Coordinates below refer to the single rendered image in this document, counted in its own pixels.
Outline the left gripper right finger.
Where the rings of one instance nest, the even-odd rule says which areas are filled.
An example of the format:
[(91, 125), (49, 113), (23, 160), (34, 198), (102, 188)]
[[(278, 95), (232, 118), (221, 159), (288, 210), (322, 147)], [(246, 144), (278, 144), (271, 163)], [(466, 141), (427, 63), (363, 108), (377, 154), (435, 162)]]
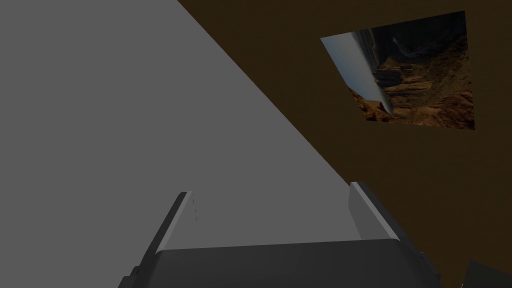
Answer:
[(420, 251), (365, 182), (351, 182), (348, 210), (363, 240), (396, 239), (414, 254)]

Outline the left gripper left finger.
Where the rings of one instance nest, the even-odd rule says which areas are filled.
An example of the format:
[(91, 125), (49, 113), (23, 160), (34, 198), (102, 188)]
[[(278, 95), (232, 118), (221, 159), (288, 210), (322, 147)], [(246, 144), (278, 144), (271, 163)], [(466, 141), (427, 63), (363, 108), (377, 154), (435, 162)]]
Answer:
[(147, 248), (140, 266), (147, 266), (150, 259), (159, 251), (175, 249), (177, 235), (183, 228), (191, 228), (196, 221), (197, 205), (194, 193), (191, 191), (179, 193)]

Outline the canyon landscape wall picture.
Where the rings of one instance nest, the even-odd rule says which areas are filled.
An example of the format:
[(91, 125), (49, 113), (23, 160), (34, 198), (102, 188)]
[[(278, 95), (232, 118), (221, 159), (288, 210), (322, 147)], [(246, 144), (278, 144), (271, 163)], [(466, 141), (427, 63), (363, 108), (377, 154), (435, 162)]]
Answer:
[(367, 121), (475, 130), (463, 10), (321, 42)]

